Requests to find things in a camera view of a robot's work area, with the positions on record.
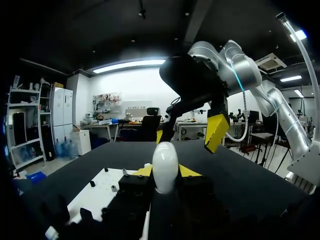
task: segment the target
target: white cabinet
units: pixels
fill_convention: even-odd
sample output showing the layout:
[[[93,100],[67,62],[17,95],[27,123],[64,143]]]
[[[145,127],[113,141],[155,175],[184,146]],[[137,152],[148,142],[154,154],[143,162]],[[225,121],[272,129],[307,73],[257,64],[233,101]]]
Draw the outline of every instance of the white cabinet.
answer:
[[[64,89],[63,124],[72,124],[72,90]]]
[[[71,139],[70,133],[72,131],[72,124],[63,125],[64,130],[64,136],[66,136],[66,139],[69,141]]]
[[[55,87],[51,107],[53,126],[64,125],[64,97],[65,90],[63,88]]]
[[[64,138],[65,138],[65,130],[64,130],[64,126],[54,126],[53,127],[53,133],[54,133],[54,142],[57,142],[57,139],[59,141],[59,143],[63,143],[64,142]]]
[[[91,151],[89,130],[81,130],[79,132],[71,132],[70,137],[75,143],[78,154],[84,155]]]
[[[54,87],[51,106],[53,126],[72,124],[73,93],[72,90]]]

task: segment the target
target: air conditioner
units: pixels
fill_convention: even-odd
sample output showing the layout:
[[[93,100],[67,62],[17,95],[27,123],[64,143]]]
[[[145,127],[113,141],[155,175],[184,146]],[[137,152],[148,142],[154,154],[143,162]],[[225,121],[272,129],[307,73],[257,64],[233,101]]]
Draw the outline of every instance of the air conditioner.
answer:
[[[279,67],[286,68],[287,65],[281,61],[274,53],[270,53],[263,58],[255,61],[256,65],[266,71],[276,69]]]

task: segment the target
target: fluorescent light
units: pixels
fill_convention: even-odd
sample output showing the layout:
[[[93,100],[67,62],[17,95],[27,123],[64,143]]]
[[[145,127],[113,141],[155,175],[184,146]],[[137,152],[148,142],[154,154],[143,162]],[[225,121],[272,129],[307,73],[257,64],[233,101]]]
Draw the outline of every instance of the fluorescent light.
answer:
[[[145,66],[145,65],[161,65],[165,62],[165,60],[142,60],[142,61],[130,61],[120,64],[115,64],[111,66],[105,66],[102,68],[98,68],[93,70],[94,73],[100,74],[103,72],[116,70],[116,69],[123,69],[128,67],[137,67],[137,66]]]
[[[304,33],[304,31],[300,30],[300,31],[296,31],[295,35],[297,36],[298,39],[302,40],[302,39],[306,39],[307,35]],[[292,34],[290,34],[290,37],[292,38],[292,40],[294,42],[296,42],[294,36]]]
[[[300,98],[304,98],[304,96],[301,94],[301,92],[299,90],[294,90],[294,92],[300,97]]]
[[[301,76],[301,75],[291,76],[291,77],[287,77],[287,78],[280,79],[280,81],[284,83],[284,82],[288,82],[288,81],[292,81],[292,80],[297,80],[297,79],[302,79],[302,76]]]

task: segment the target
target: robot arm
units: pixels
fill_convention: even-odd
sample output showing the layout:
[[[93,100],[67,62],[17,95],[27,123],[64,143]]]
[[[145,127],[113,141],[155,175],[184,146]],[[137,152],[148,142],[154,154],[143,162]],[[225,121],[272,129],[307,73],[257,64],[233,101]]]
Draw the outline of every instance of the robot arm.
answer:
[[[278,115],[278,121],[293,153],[294,162],[288,170],[320,186],[320,161],[315,159],[316,155],[317,158],[320,155],[319,144],[311,143],[308,139],[297,116],[278,89],[265,92],[256,63],[242,52],[236,42],[229,40],[220,52],[208,42],[196,42],[188,56],[169,57],[159,73],[181,96],[181,101],[168,107],[170,124],[164,125],[158,142],[170,141],[177,117],[209,102],[211,110],[208,111],[205,146],[214,153],[220,143],[218,140],[229,128],[227,97],[250,90],[264,116]]]

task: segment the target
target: refrigerator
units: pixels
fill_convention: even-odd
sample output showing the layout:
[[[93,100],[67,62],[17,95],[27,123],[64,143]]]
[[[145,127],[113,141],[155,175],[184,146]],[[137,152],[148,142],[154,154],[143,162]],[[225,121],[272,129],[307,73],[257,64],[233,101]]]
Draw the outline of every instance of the refrigerator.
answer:
[[[52,91],[52,126],[53,126],[53,139],[56,143],[57,139],[60,143],[66,137],[67,141],[70,140],[70,132],[72,131],[72,90],[54,87]]]

